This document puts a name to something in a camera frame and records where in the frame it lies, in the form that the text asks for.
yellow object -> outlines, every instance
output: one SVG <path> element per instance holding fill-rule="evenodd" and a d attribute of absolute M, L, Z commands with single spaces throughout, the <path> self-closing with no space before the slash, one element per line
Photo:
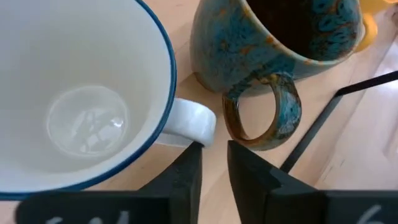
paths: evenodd
<path fill-rule="evenodd" d="M 387 9 L 398 0 L 359 0 L 361 5 L 361 12 L 363 14 L 363 24 L 365 26 L 365 34 L 361 43 L 355 49 L 355 52 L 360 52 L 369 45 L 371 45 L 377 36 L 377 24 L 374 21 L 373 15 L 383 9 Z"/>

blue speckled mug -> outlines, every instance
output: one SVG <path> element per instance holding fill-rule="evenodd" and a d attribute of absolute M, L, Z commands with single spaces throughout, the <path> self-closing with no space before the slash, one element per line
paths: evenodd
<path fill-rule="evenodd" d="M 201 0 L 195 14 L 190 42 L 192 69 L 204 87 L 224 93 L 228 131 L 252 150 L 272 149 L 288 140 L 302 114 L 294 80 L 347 59 L 365 31 L 358 0 L 302 2 L 309 6 L 302 13 L 311 17 L 313 29 L 308 42 L 311 58 L 276 39 L 246 0 Z M 265 93 L 268 85 L 275 94 L 275 118 L 263 135 L 249 139 L 239 118 L 238 98 Z"/>

wooden table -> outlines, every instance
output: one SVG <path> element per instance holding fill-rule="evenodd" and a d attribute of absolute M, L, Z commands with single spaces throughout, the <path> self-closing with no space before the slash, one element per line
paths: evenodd
<path fill-rule="evenodd" d="M 177 96 L 194 100 L 211 108 L 218 121 L 213 146 L 203 151 L 203 184 L 199 223 L 240 223 L 226 163 L 226 143 L 230 136 L 224 124 L 221 95 L 210 93 L 191 76 L 189 36 L 192 19 L 199 0 L 146 0 L 157 14 L 172 40 L 178 69 Z M 302 99 L 303 116 L 295 134 L 282 146 L 258 154 L 279 167 L 300 141 L 306 130 L 328 103 L 336 90 L 350 83 L 372 77 L 394 40 L 397 29 L 383 14 L 377 16 L 379 35 L 376 42 L 363 52 L 354 54 L 342 64 L 297 82 Z M 244 126 L 251 136 L 261 134 L 271 123 L 275 103 L 272 93 L 240 102 Z M 95 190 L 135 190 L 162 172 L 183 151 L 181 148 L 153 145 L 135 163 L 118 175 L 90 188 Z M 303 168 L 294 167 L 296 172 Z M 0 224 L 11 224 L 17 202 L 0 202 Z"/>

white mug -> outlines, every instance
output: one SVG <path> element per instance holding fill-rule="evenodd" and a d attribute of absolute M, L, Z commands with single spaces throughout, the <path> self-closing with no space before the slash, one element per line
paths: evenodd
<path fill-rule="evenodd" d="M 5 0 L 0 33 L 1 199 L 97 184 L 159 135 L 213 142 L 215 114 L 174 98 L 172 45 L 141 0 Z"/>

speckled mug handle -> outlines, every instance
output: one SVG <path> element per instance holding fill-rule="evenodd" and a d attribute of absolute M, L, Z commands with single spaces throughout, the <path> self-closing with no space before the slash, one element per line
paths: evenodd
<path fill-rule="evenodd" d="M 273 149 L 294 133 L 299 125 L 302 108 L 293 79 L 286 74 L 273 73 L 264 78 L 257 78 L 263 85 L 270 85 L 275 95 L 276 112 L 269 129 L 255 139 L 249 139 L 239 117 L 238 97 L 223 95 L 223 110 L 227 129 L 238 143 L 255 151 Z"/>

